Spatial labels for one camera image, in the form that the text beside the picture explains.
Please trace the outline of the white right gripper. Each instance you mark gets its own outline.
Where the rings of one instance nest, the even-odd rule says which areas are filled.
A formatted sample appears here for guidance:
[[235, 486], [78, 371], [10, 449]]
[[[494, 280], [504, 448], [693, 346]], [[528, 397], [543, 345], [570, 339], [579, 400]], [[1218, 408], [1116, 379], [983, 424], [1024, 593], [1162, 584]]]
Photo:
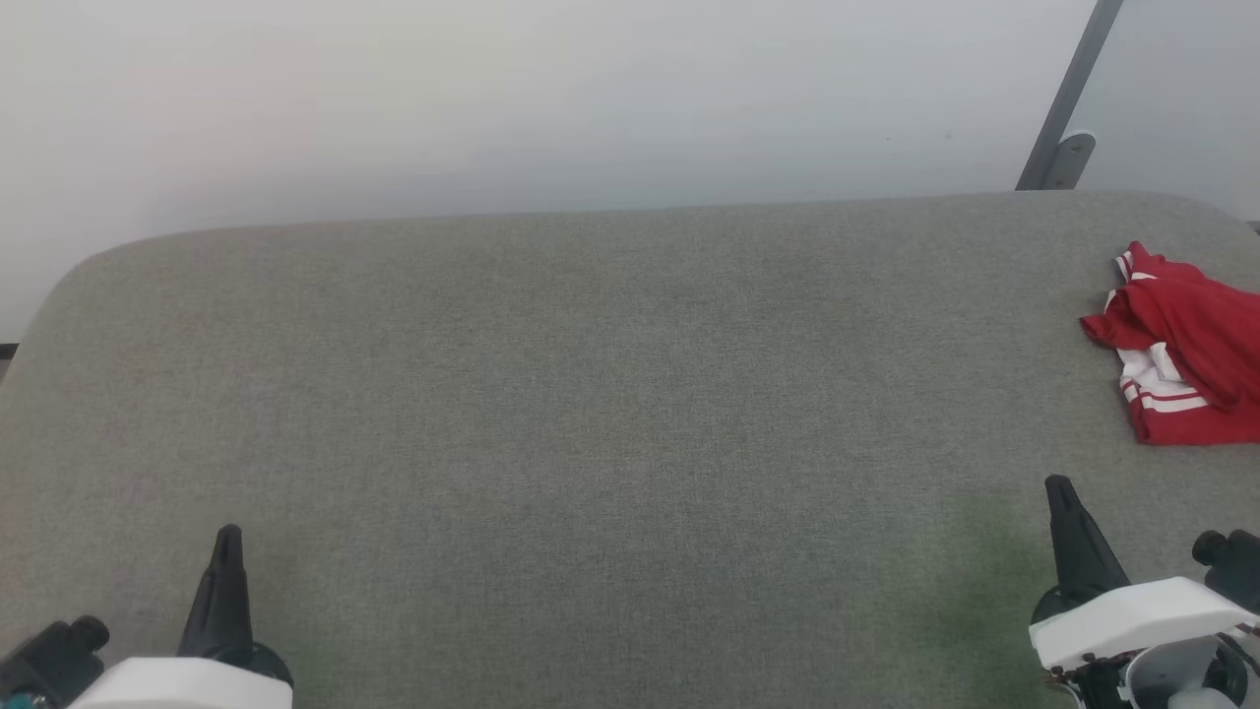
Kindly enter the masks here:
[[1051, 681], [1077, 708], [1242, 706], [1257, 615], [1183, 576], [1130, 586], [1072, 481], [1052, 475], [1045, 494], [1058, 596], [1099, 596], [1031, 625]]

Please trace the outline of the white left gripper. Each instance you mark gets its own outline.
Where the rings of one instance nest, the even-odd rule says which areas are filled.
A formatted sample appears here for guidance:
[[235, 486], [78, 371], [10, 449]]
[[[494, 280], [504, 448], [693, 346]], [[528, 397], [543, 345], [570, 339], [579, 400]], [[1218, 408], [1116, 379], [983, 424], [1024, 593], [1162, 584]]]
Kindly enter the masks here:
[[242, 531], [226, 525], [176, 645], [179, 657], [129, 657], [72, 708], [291, 708], [292, 674], [255, 645]]

